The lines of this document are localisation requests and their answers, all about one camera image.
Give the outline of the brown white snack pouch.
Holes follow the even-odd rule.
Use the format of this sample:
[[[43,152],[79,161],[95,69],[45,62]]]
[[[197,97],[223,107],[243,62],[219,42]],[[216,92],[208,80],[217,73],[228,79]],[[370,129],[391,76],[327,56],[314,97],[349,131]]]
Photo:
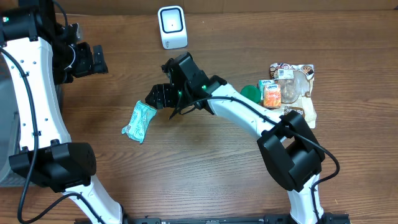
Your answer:
[[[269,71],[271,78],[280,85],[281,92],[281,106],[274,111],[283,115],[295,111],[304,117],[311,129],[314,129],[317,119],[311,99],[315,79],[314,65],[273,63]]]

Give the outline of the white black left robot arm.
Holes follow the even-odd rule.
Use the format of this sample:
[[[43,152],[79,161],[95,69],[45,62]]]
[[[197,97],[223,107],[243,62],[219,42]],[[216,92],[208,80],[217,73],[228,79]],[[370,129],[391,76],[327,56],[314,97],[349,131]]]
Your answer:
[[[1,13],[1,53],[20,119],[20,151],[9,164],[27,184],[74,201],[90,223],[126,223],[123,207],[96,176],[93,148],[73,142],[62,118],[56,87],[108,68],[102,47],[84,42],[78,24],[57,22],[59,6],[51,0],[19,1]]]

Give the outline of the orange tissue pack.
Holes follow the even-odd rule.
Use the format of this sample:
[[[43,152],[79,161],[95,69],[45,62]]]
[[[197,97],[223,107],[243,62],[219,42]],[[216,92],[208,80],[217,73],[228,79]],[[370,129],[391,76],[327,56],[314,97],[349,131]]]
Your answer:
[[[279,84],[266,85],[264,87],[263,106],[276,109],[281,106],[281,90]]]

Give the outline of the teal tissue pack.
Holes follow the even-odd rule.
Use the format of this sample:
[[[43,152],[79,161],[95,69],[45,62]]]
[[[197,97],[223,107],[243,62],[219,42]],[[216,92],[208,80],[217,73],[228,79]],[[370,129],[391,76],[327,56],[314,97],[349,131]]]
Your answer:
[[[130,139],[142,144],[144,142],[149,123],[156,113],[157,110],[151,106],[143,103],[141,100],[137,101],[129,124],[122,128],[121,134],[126,134]]]

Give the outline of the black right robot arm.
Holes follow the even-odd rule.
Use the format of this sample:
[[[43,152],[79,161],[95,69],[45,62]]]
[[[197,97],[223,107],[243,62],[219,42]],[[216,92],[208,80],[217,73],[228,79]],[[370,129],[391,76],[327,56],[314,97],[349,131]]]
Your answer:
[[[145,101],[157,110],[205,109],[244,129],[257,142],[266,169],[288,192],[290,218],[295,223],[321,223],[323,209],[315,182],[325,158],[303,116],[280,115],[241,95],[226,80],[178,78],[154,85]]]

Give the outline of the green capped bottle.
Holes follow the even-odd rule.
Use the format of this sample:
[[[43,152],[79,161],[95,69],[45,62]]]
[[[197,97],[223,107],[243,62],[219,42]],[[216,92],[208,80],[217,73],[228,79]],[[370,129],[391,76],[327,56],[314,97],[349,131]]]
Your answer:
[[[261,101],[261,92],[254,85],[246,85],[242,88],[240,94],[257,104]]]

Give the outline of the small teal carton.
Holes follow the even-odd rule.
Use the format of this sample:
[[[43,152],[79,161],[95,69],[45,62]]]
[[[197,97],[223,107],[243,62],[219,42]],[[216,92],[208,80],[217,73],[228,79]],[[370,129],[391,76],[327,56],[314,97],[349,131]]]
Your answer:
[[[275,83],[274,80],[259,80],[258,81],[258,89],[260,90],[261,93],[261,101],[264,99],[264,87],[266,85],[273,85]]]

